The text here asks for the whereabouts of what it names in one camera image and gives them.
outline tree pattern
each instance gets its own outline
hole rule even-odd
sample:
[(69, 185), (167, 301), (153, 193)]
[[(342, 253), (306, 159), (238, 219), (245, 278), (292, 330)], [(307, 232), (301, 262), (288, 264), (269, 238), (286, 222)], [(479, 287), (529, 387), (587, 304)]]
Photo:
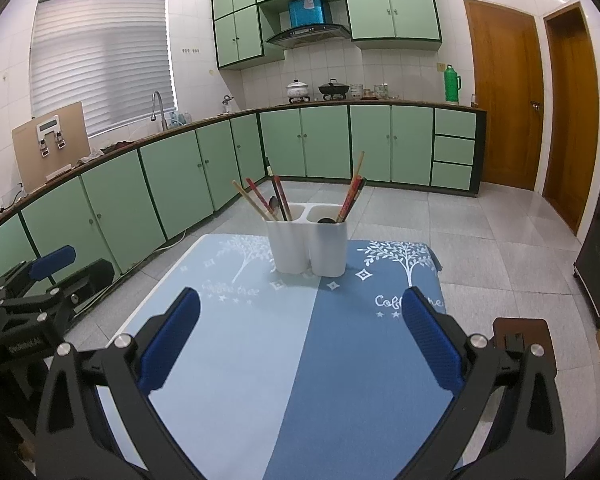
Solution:
[(365, 253), (365, 266), (371, 265), (378, 260), (389, 259), (401, 264), (407, 274), (409, 286), (413, 286), (411, 275), (416, 266), (429, 267), (436, 270), (431, 259), (429, 248), (425, 244), (413, 242), (374, 242), (371, 241), (366, 249), (358, 249)]
[(232, 283), (235, 283), (244, 268), (251, 262), (255, 260), (273, 260), (269, 239), (264, 236), (234, 235), (226, 242), (221, 242), (221, 245), (222, 249), (218, 251), (218, 256), (232, 251), (242, 255), (242, 266), (231, 280)]

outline tile floor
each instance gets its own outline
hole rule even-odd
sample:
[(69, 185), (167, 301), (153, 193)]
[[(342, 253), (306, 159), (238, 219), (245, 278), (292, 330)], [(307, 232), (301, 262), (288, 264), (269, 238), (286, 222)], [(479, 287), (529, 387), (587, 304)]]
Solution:
[[(345, 188), (285, 183), (290, 202), (339, 203)], [(260, 190), (266, 197), (273, 194), (269, 182)], [(446, 309), (467, 333), (493, 335), (491, 323), (498, 316), (547, 320), (558, 367), (567, 470), (573, 469), (600, 435), (600, 352), (587, 304), (573, 278), (580, 243), (551, 206), (534, 192), (493, 184), (482, 184), (477, 198), (368, 187), (348, 223), (353, 239), (428, 243), (444, 267), (440, 282)], [(260, 218), (240, 199), (145, 263), (67, 339), (79, 349), (106, 345), (171, 265), (210, 232), (266, 234)], [(465, 461), (479, 452), (495, 406), (496, 401), (490, 401)]]

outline gooseneck faucet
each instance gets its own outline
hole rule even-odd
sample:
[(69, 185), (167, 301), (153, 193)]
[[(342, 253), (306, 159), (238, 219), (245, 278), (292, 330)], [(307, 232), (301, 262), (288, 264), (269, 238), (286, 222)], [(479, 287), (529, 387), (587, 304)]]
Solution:
[(160, 104), (160, 115), (162, 116), (162, 130), (166, 132), (169, 127), (167, 126), (167, 119), (164, 118), (164, 107), (162, 106), (162, 97), (160, 96), (160, 92), (157, 90), (154, 91), (154, 96), (152, 97), (151, 103), (151, 120), (155, 121), (155, 97), (158, 96), (158, 103)]

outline window blind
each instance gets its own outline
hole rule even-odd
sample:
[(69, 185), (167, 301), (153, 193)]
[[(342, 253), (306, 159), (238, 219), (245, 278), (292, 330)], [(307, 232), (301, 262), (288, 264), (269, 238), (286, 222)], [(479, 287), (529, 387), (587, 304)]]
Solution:
[(165, 0), (40, 1), (30, 54), (33, 115), (81, 101), (91, 136), (148, 117), (154, 90), (173, 110), (165, 7)]

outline screw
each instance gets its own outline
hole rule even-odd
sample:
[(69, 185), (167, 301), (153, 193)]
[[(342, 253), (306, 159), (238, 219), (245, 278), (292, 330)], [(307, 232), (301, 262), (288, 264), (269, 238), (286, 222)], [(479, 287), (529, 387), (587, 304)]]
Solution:
[(469, 338), (469, 341), (471, 342), (471, 346), (474, 348), (485, 348), (489, 342), (482, 334), (473, 334)]
[(531, 345), (531, 353), (536, 357), (542, 357), (544, 355), (544, 348), (542, 348), (542, 345), (539, 345), (538, 343), (533, 343)]
[(58, 345), (58, 355), (64, 356), (67, 355), (71, 351), (71, 345), (69, 343), (61, 343)]
[(113, 340), (113, 344), (117, 348), (126, 348), (131, 344), (131, 336), (129, 334), (120, 334)]

